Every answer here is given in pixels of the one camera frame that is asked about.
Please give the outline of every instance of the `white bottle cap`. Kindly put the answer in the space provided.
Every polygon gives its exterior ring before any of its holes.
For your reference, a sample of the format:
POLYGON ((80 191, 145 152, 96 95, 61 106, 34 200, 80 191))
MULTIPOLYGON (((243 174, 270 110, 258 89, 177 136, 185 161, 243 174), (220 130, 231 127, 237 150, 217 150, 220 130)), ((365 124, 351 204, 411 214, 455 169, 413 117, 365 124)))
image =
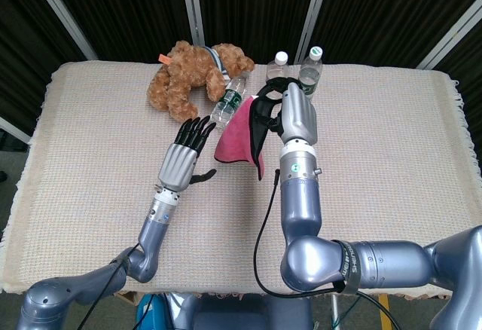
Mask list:
POLYGON ((280 66, 286 65, 286 63, 288 62, 288 54, 284 51, 278 51, 274 58, 274 62, 280 66))
POLYGON ((310 59, 318 61, 322 58, 323 49, 320 46, 313 46, 310 50, 310 59))

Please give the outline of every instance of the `pink towel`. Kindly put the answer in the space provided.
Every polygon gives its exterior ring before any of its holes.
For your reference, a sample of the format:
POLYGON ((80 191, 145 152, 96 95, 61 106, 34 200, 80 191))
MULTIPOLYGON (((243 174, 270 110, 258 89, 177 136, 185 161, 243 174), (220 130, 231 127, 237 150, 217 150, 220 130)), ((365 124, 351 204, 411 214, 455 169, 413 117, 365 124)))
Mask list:
MULTIPOLYGON (((256 96, 250 96, 239 107, 224 129, 214 158, 222 163, 249 162, 256 167, 251 155, 251 137, 249 133, 249 110, 256 96)), ((263 155, 259 156, 261 177, 264 174, 263 155)))

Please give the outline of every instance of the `plastic water bottle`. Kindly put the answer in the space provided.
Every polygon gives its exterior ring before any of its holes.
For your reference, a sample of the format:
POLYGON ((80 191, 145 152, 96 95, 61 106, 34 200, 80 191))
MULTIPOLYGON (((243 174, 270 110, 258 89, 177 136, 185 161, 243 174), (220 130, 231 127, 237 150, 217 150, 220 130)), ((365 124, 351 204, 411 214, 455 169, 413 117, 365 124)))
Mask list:
POLYGON ((274 60, 267 66, 266 81, 278 77, 287 78, 289 76, 287 62, 288 54, 284 51, 277 52, 274 60))
POLYGON ((309 99, 313 97, 319 76, 322 73, 322 55, 323 50, 320 46, 313 46, 310 50, 310 55, 303 61, 300 68, 298 80, 303 87, 303 92, 309 99))
POLYGON ((217 128, 224 129, 241 105, 246 92, 246 79, 248 76, 248 72, 243 72, 240 76, 231 79, 227 84, 226 92, 219 99, 218 104, 216 104, 211 113, 211 120, 216 123, 217 128))

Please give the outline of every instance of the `teddy bear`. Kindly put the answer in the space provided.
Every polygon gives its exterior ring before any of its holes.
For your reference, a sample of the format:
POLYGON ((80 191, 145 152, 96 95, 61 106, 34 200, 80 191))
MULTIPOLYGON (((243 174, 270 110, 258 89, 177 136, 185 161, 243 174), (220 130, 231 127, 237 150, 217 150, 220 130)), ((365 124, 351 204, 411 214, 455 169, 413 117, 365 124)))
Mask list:
POLYGON ((224 95, 226 80, 255 68, 253 60, 232 44, 210 49, 177 41, 164 62, 149 84, 148 101, 158 110, 169 111, 178 122, 197 117, 197 107, 189 101, 192 87, 206 85, 208 98, 217 102, 224 95))

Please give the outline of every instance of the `woven tablecloth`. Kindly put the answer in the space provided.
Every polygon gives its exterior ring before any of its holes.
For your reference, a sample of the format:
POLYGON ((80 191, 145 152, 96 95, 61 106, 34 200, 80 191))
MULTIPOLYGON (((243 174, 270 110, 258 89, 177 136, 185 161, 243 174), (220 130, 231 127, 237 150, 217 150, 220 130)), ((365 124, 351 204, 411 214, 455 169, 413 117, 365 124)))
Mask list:
MULTIPOLYGON (((21 292, 45 277, 110 262, 136 243, 162 159, 179 124, 147 102, 158 65, 89 61, 53 74, 30 142, 0 248, 0 287, 21 292)), ((297 77, 299 67, 292 66, 297 77)), ((264 85, 257 66, 248 92, 264 85)), ((208 115, 204 89, 191 99, 208 115)), ((440 72, 324 66, 313 98, 319 142, 323 226, 342 240, 411 240, 421 245, 482 223, 480 172, 456 84, 440 72)), ((252 269, 281 140, 269 134, 266 172, 214 160, 214 131, 163 242, 159 270, 140 292, 261 292, 252 269)), ((285 248, 279 195, 261 241, 261 280, 288 292, 279 275, 285 248)), ((441 295, 433 286, 388 290, 441 295)))

